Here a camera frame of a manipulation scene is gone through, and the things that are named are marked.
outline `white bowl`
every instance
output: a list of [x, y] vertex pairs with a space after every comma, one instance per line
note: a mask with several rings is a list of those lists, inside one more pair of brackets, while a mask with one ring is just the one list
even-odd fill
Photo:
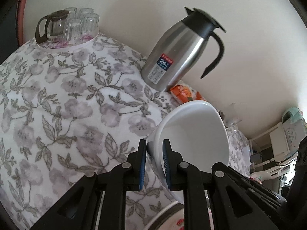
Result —
[[[208, 102], [194, 100], [170, 112], [147, 138], [149, 163], [168, 189], [165, 178], [162, 142], [169, 139], [173, 151], [199, 170], [211, 173], [217, 162], [229, 164], [229, 142], [226, 129], [217, 110]], [[170, 191], [183, 203], [182, 191]]]

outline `orange snack bag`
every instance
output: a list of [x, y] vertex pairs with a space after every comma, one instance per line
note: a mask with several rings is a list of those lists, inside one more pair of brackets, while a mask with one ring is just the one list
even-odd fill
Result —
[[192, 100], [204, 100], [206, 101], [199, 91], [195, 91], [189, 85], [182, 81], [179, 81], [176, 86], [170, 89], [171, 94], [179, 104], [183, 104]]

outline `black jug handle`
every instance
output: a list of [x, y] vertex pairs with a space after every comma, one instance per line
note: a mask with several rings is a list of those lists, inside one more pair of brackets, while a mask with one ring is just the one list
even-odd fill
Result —
[[[40, 37], [40, 34], [39, 34], [39, 25], [41, 23], [42, 20], [47, 20], [46, 21], [46, 24], [45, 24], [45, 33], [42, 37]], [[38, 21], [38, 24], [36, 26], [36, 30], [35, 30], [35, 40], [38, 44], [41, 44], [41, 43], [44, 43], [45, 41], [47, 41], [47, 28], [48, 28], [48, 25], [49, 25], [49, 22], [51, 20], [51, 16], [50, 15], [47, 15], [43, 18], [41, 18], [39, 21]]]
[[219, 55], [215, 58], [215, 60], [206, 67], [203, 75], [201, 76], [201, 79], [205, 77], [208, 73], [210, 73], [217, 66], [217, 64], [220, 62], [221, 58], [224, 55], [224, 44], [222, 40], [220, 39], [220, 37], [214, 32], [211, 32], [209, 36], [212, 36], [217, 41], [220, 47], [220, 52], [219, 52]]

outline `glass teapot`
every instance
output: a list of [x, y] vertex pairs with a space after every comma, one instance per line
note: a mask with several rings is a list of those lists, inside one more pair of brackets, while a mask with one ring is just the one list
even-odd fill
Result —
[[[38, 44], [41, 44], [45, 41], [49, 42], [61, 41], [63, 36], [64, 25], [66, 23], [68, 14], [69, 14], [68, 10], [59, 10], [41, 18], [38, 21], [35, 30], [36, 42]], [[43, 36], [40, 36], [39, 26], [42, 20], [45, 19], [47, 20], [45, 24], [45, 33]]]

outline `floral tablecloth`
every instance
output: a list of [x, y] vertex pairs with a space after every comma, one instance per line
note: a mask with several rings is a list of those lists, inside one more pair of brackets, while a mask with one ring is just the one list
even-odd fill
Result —
[[[74, 52], [45, 53], [28, 41], [0, 65], [0, 201], [20, 229], [84, 172], [124, 162], [178, 106], [142, 80], [145, 60], [99, 34]], [[246, 175], [241, 140], [231, 145], [231, 165]], [[147, 165], [143, 190], [127, 193], [126, 229], [143, 229], [171, 201]]]
[[251, 164], [247, 163], [246, 159], [243, 157], [243, 148], [249, 146], [248, 139], [241, 131], [237, 131], [234, 134], [229, 134], [228, 140], [230, 149], [229, 166], [242, 175], [249, 177], [251, 174]]

